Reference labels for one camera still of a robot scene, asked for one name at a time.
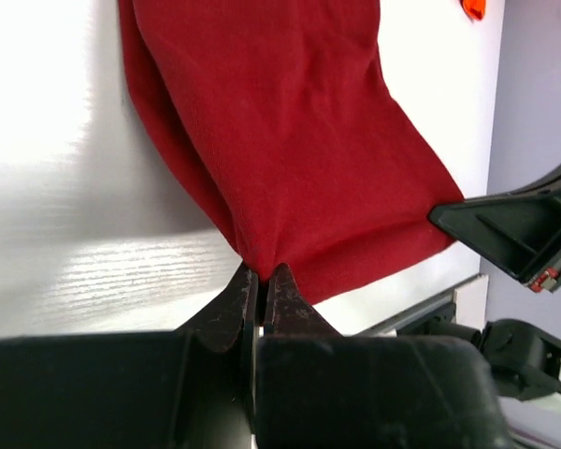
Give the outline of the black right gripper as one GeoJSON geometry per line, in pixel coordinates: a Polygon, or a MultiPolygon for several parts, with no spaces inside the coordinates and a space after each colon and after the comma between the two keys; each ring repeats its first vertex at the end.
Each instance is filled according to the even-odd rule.
{"type": "Polygon", "coordinates": [[[561,288],[561,164],[520,189],[436,206],[428,219],[533,292],[561,288]]]}

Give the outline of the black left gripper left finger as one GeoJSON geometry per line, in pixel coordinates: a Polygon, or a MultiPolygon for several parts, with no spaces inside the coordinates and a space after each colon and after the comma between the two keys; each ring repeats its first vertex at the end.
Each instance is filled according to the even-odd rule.
{"type": "Polygon", "coordinates": [[[0,339],[0,448],[248,448],[258,277],[169,331],[0,339]]]}

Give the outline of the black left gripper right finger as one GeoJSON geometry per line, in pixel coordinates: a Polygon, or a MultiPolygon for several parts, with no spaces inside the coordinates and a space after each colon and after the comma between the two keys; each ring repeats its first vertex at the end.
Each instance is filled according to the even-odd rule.
{"type": "Polygon", "coordinates": [[[509,448],[489,366],[453,337],[343,337],[292,271],[268,284],[257,345],[261,448],[509,448]]]}

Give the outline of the dark red t shirt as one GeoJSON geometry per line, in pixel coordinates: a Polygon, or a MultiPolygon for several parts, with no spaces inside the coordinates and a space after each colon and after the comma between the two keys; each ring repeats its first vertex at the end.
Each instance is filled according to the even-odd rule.
{"type": "Polygon", "coordinates": [[[262,280],[311,303],[450,247],[462,194],[391,97],[376,1],[121,1],[128,92],[156,150],[262,280]]]}

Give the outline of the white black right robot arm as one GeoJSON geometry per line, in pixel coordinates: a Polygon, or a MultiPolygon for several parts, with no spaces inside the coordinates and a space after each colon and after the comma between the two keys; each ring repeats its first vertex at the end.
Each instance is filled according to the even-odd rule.
{"type": "MultiPolygon", "coordinates": [[[[518,190],[436,206],[429,220],[532,292],[561,288],[561,165],[518,190]]],[[[470,342],[502,397],[561,397],[561,340],[529,323],[500,319],[477,330],[434,313],[397,333],[470,342]]]]}

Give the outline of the orange t shirt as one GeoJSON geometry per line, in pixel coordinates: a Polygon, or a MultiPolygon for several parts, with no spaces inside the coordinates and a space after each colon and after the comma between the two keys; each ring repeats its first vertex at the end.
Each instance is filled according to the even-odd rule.
{"type": "Polygon", "coordinates": [[[461,7],[472,21],[482,21],[486,11],[485,0],[461,0],[461,7]]]}

